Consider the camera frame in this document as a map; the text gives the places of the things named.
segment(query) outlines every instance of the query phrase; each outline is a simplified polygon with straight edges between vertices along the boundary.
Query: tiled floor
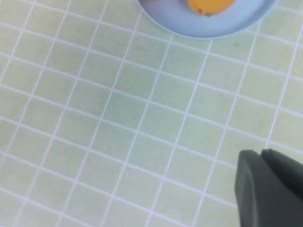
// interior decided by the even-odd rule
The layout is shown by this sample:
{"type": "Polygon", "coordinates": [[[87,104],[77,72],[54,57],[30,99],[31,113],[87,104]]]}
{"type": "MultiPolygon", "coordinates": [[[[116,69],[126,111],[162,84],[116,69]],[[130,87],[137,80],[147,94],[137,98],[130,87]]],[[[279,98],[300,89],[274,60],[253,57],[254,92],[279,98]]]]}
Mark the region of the tiled floor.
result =
{"type": "Polygon", "coordinates": [[[303,161],[303,2],[216,41],[132,0],[2,0],[0,225],[238,227],[241,149],[303,161]]]}

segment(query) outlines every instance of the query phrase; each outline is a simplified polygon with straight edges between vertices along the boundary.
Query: light blue plate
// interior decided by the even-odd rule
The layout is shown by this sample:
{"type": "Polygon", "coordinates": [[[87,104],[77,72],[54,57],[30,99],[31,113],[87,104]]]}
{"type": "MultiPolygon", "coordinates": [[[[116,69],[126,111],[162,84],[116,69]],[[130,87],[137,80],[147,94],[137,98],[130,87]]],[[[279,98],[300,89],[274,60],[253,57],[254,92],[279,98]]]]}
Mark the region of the light blue plate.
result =
{"type": "Polygon", "coordinates": [[[193,12],[186,0],[139,0],[146,14],[159,26],[194,39],[216,39],[238,33],[263,18],[277,0],[236,0],[211,17],[193,12]]]}

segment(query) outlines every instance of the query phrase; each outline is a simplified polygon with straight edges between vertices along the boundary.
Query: light green tile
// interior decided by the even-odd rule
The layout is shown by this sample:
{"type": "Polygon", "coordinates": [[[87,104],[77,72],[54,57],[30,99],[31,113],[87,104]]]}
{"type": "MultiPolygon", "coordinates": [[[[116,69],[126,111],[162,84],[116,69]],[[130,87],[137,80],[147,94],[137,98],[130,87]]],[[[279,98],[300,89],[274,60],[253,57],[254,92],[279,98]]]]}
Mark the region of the light green tile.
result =
{"type": "Polygon", "coordinates": [[[44,70],[35,95],[60,104],[66,104],[75,79],[63,74],[44,70]]]}
{"type": "Polygon", "coordinates": [[[140,7],[135,1],[111,0],[108,2],[103,21],[125,28],[134,28],[140,7]]]}
{"type": "Polygon", "coordinates": [[[229,125],[267,137],[275,115],[275,108],[238,98],[229,125]]]}
{"type": "Polygon", "coordinates": [[[69,106],[95,116],[101,116],[108,95],[108,89],[78,81],[69,106]]]}
{"type": "Polygon", "coordinates": [[[286,77],[248,67],[240,94],[263,102],[278,104],[286,77]]]}
{"type": "Polygon", "coordinates": [[[62,21],[63,13],[35,6],[26,25],[26,29],[47,36],[55,36],[62,21]]]}
{"type": "Polygon", "coordinates": [[[167,42],[135,35],[127,54],[127,60],[158,69],[164,57],[167,42]]]}
{"type": "Polygon", "coordinates": [[[18,0],[3,0],[0,7],[0,21],[22,27],[29,14],[31,4],[18,0]]]}
{"type": "Polygon", "coordinates": [[[233,95],[207,87],[198,87],[189,112],[225,124],[232,108],[233,95]]]}
{"type": "Polygon", "coordinates": [[[50,137],[21,127],[16,134],[9,153],[39,165],[49,141],[50,137]]]}
{"type": "Polygon", "coordinates": [[[133,138],[132,131],[101,122],[92,148],[100,153],[125,160],[133,138]]]}
{"type": "Polygon", "coordinates": [[[163,174],[171,151],[171,145],[138,135],[128,162],[157,174],[163,174]]]}
{"type": "Polygon", "coordinates": [[[167,177],[190,187],[203,190],[211,166],[212,161],[209,159],[186,150],[176,149],[167,177]]]}
{"type": "Polygon", "coordinates": [[[76,75],[84,59],[85,50],[77,47],[55,43],[47,66],[66,73],[76,75]]]}
{"type": "Polygon", "coordinates": [[[0,52],[11,54],[19,37],[20,31],[5,25],[0,25],[0,33],[0,52]]]}
{"type": "Polygon", "coordinates": [[[215,156],[223,128],[187,117],[178,144],[203,154],[215,156]]]}
{"type": "Polygon", "coordinates": [[[50,39],[24,32],[17,46],[15,56],[43,64],[51,44],[52,41],[50,39]]]}
{"type": "Polygon", "coordinates": [[[140,131],[169,142],[177,138],[183,114],[149,104],[140,131]]]}
{"type": "Polygon", "coordinates": [[[147,221],[148,212],[128,205],[124,202],[114,200],[110,206],[104,227],[114,226],[136,226],[143,227],[147,221]]]}
{"type": "Polygon", "coordinates": [[[0,87],[0,116],[18,121],[28,96],[0,87]]]}
{"type": "Polygon", "coordinates": [[[303,15],[286,9],[274,8],[263,20],[260,32],[296,41],[300,33],[303,15]]]}
{"type": "Polygon", "coordinates": [[[66,214],[93,226],[99,226],[109,197],[77,185],[66,214]]]}
{"type": "Polygon", "coordinates": [[[57,136],[88,146],[97,123],[97,119],[67,110],[63,115],[57,136]]]}
{"type": "Polygon", "coordinates": [[[18,90],[31,93],[40,70],[41,69],[36,66],[12,60],[4,75],[2,83],[18,90]]]}
{"type": "Polygon", "coordinates": [[[216,163],[207,188],[207,193],[235,203],[235,179],[236,169],[216,163]]]}
{"type": "Polygon", "coordinates": [[[236,165],[238,155],[241,150],[261,151],[265,147],[265,142],[256,138],[227,130],[218,158],[228,163],[236,165]]]}
{"type": "Polygon", "coordinates": [[[113,93],[104,118],[136,129],[143,114],[145,102],[119,93],[113,93]]]}
{"type": "Polygon", "coordinates": [[[129,94],[148,98],[157,73],[140,66],[124,64],[116,84],[116,89],[129,94]]]}
{"type": "Polygon", "coordinates": [[[294,46],[283,41],[258,36],[250,62],[259,66],[287,72],[294,46]]]}
{"type": "Polygon", "coordinates": [[[47,172],[40,172],[30,199],[61,211],[71,190],[72,182],[47,172]]]}
{"type": "Polygon", "coordinates": [[[116,195],[140,206],[151,208],[160,179],[141,170],[126,167],[116,195]]]}
{"type": "Polygon", "coordinates": [[[212,53],[246,61],[250,53],[254,34],[243,32],[238,35],[215,40],[211,47],[212,53]]]}
{"type": "Polygon", "coordinates": [[[200,197],[197,192],[164,182],[155,211],[185,225],[192,225],[200,197]]]}
{"type": "Polygon", "coordinates": [[[196,80],[204,58],[204,53],[186,47],[171,45],[163,65],[163,71],[196,80]]]}
{"type": "Polygon", "coordinates": [[[36,168],[7,158],[0,173],[0,186],[17,194],[25,195],[34,178],[36,168]]]}
{"type": "Polygon", "coordinates": [[[89,153],[79,180],[106,192],[112,192],[123,164],[89,153]]]}
{"type": "Polygon", "coordinates": [[[27,106],[22,123],[53,133],[62,111],[63,108],[59,106],[33,98],[27,106]]]}
{"type": "Polygon", "coordinates": [[[131,32],[119,28],[100,25],[92,49],[123,58],[131,35],[131,32]]]}
{"type": "Polygon", "coordinates": [[[96,27],[97,24],[95,22],[67,15],[62,24],[58,38],[87,47],[93,37],[96,27]]]}
{"type": "Polygon", "coordinates": [[[44,162],[44,167],[75,178],[86,150],[54,140],[44,162]]]}
{"type": "Polygon", "coordinates": [[[89,53],[81,72],[81,77],[112,87],[121,62],[96,53],[89,53]]]}
{"type": "Polygon", "coordinates": [[[196,226],[240,227],[238,211],[234,207],[206,197],[199,212],[196,226]]]}
{"type": "Polygon", "coordinates": [[[239,86],[244,64],[215,56],[208,56],[200,82],[231,92],[239,86]]]}
{"type": "Polygon", "coordinates": [[[186,111],[194,86],[194,83],[161,74],[151,99],[157,103],[186,111]]]}

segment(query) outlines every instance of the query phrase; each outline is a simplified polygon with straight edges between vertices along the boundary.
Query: orange fruit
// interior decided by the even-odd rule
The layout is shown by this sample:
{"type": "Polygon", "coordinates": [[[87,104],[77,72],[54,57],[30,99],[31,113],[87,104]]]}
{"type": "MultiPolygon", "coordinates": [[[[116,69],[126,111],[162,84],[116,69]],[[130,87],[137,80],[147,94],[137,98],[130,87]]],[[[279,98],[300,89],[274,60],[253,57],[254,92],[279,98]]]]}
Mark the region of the orange fruit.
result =
{"type": "Polygon", "coordinates": [[[221,13],[234,2],[235,0],[187,0],[189,7],[194,12],[204,16],[221,13]]]}

